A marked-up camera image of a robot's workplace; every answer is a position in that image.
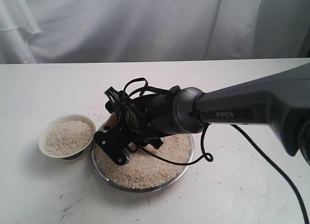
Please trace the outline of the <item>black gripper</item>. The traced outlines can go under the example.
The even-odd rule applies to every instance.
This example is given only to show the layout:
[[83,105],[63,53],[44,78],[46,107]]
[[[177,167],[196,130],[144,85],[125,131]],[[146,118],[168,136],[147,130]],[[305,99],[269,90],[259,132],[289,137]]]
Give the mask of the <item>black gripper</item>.
[[162,145],[159,138],[179,134],[179,127],[173,116],[174,98],[179,87],[169,90],[154,87],[141,87],[132,93],[149,91],[151,94],[132,99],[125,91],[113,87],[105,91],[109,113],[117,115],[117,123],[108,131],[97,131],[94,142],[116,165],[129,163],[126,148],[132,142],[150,142],[158,149]]

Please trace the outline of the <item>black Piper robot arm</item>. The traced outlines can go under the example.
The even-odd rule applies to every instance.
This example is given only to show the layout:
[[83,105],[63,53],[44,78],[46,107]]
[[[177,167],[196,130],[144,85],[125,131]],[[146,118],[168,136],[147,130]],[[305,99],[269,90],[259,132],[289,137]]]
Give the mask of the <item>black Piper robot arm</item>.
[[131,143],[158,149],[163,137],[199,133],[212,123],[268,125],[290,156],[301,152],[310,159],[309,64],[209,93],[145,84],[105,94],[117,123],[93,139],[117,165],[129,162]]

